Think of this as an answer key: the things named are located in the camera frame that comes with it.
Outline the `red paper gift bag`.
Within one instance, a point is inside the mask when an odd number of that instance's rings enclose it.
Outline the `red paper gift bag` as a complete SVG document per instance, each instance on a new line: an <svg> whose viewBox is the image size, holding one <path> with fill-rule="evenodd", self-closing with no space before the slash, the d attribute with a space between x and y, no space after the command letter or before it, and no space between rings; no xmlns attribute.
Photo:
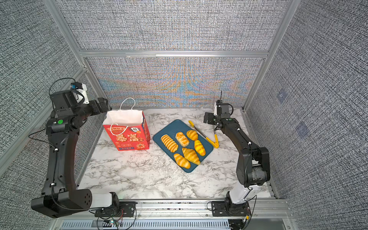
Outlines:
<svg viewBox="0 0 368 230"><path fill-rule="evenodd" d="M130 109L123 109L123 104L118 110L107 112L103 127L118 151L148 150L150 148L150 132L142 110L134 107L134 98L126 98L123 102L132 100Z"/></svg>

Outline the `golden croissant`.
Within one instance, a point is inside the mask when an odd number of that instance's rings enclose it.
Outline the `golden croissant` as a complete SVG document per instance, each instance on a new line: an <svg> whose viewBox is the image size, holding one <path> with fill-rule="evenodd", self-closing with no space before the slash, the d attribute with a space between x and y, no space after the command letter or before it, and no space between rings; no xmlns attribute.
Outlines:
<svg viewBox="0 0 368 230"><path fill-rule="evenodd" d="M200 160L194 149L182 148L184 158L191 163L200 165Z"/></svg>

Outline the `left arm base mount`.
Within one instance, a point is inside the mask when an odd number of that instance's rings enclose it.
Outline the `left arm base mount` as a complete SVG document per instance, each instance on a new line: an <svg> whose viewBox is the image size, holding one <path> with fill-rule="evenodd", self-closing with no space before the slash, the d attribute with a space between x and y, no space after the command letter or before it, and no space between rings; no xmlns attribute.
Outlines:
<svg viewBox="0 0 368 230"><path fill-rule="evenodd" d="M136 204L136 202L119 202L119 204L113 203L108 208L98 209L94 216L97 218L134 217Z"/></svg>

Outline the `long ridged bread loaf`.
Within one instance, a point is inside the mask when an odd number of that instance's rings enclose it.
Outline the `long ridged bread loaf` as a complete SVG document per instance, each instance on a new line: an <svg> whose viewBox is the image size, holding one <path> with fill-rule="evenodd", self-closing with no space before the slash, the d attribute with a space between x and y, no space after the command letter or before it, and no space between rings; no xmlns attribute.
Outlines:
<svg viewBox="0 0 368 230"><path fill-rule="evenodd" d="M161 137L161 141L171 153L174 153L178 150L178 144L169 135L163 135Z"/></svg>

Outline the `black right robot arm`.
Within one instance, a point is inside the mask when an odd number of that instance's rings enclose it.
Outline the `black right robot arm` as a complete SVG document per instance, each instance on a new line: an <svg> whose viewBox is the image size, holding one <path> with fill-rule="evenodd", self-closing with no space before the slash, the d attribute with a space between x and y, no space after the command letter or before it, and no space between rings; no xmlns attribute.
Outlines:
<svg viewBox="0 0 368 230"><path fill-rule="evenodd" d="M206 112L204 123L214 125L236 147L239 157L236 166L238 183L226 194L227 211L240 209L243 204L255 199L261 186L270 180L269 151L259 147L241 129L237 119L232 118L234 108L231 104L217 100L214 112Z"/></svg>

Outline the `teal plastic tray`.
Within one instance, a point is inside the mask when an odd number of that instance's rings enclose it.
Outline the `teal plastic tray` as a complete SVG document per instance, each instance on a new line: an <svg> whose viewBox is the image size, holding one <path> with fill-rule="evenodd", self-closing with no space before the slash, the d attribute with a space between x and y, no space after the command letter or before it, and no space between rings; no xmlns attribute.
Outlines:
<svg viewBox="0 0 368 230"><path fill-rule="evenodd" d="M188 139L189 144L187 146L185 146L185 148L187 149L192 149L195 151L195 153L197 154L199 161L202 163L214 150L214 147L202 136L198 135L198 140L201 142L201 144L203 145L204 149L205 149L205 155L201 156L196 150L195 150L195 141L191 140L186 133L188 131L190 131L191 128L186 125L183 121L177 119L174 120L173 122L171 122L170 124L168 124L167 126L165 126L163 129L161 129L160 131L158 131L154 136L153 136L153 141L165 152L166 155L168 155L173 161L174 163L176 163L174 155L176 153L180 154L182 157L184 157L182 148L183 145L180 144L180 142L177 140L176 138L176 134L177 133L183 133L183 135ZM162 142L161 137L163 137L164 135L169 136L174 142L176 142L176 144L178 145L178 149L175 152L171 152Z"/></svg>

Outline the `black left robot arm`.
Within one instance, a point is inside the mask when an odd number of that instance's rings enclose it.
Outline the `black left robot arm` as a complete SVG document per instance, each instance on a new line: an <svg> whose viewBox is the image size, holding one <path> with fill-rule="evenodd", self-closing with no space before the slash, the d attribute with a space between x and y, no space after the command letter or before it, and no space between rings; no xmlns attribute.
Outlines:
<svg viewBox="0 0 368 230"><path fill-rule="evenodd" d="M52 94L56 117L46 125L50 145L48 171L41 197L31 201L31 208L51 218L60 218L92 208L89 189L77 189L74 177L75 150L80 128L90 116L112 108L105 98L79 104L71 93Z"/></svg>

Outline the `yellow metal tongs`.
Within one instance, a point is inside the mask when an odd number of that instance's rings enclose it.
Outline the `yellow metal tongs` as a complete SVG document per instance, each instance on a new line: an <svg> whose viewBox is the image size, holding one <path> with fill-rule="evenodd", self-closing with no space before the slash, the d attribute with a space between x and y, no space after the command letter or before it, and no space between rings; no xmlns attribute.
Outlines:
<svg viewBox="0 0 368 230"><path fill-rule="evenodd" d="M190 120L189 124L192 128L194 128L194 130L196 130L197 132L200 133L201 136L203 136L214 148L218 149L219 148L219 140L218 140L218 136L215 130L213 130L213 134L214 134L214 138L215 140L212 141L208 136L206 136L198 127L196 127L194 125L194 123Z"/></svg>

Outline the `rectangular glazed bread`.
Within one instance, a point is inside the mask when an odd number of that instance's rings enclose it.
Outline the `rectangular glazed bread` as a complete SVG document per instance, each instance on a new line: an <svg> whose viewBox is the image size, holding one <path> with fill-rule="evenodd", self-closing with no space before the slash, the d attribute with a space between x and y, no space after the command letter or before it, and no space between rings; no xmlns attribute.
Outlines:
<svg viewBox="0 0 368 230"><path fill-rule="evenodd" d="M179 144L182 147L186 147L189 145L190 141L188 140L188 138L183 134L183 132L178 132L175 135L175 138L177 139L177 141L179 142Z"/></svg>

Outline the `small round striped bun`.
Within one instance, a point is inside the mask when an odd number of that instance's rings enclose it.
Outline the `small round striped bun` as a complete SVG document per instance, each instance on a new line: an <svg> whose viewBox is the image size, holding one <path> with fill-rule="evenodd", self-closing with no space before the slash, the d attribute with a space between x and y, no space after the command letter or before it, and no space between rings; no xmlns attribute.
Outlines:
<svg viewBox="0 0 368 230"><path fill-rule="evenodd" d="M198 140L198 133L195 131L195 130L189 130L187 133L186 133L187 137L189 139L191 139L192 141L196 141Z"/></svg>

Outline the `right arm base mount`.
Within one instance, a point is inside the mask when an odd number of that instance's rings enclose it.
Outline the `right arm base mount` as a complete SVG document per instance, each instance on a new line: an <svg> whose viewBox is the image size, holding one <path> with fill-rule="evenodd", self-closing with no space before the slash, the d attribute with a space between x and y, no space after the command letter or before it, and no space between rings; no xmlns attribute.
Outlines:
<svg viewBox="0 0 368 230"><path fill-rule="evenodd" d="M214 217L250 217L252 213L248 202L233 204L228 200L212 201L210 203L210 210Z"/></svg>

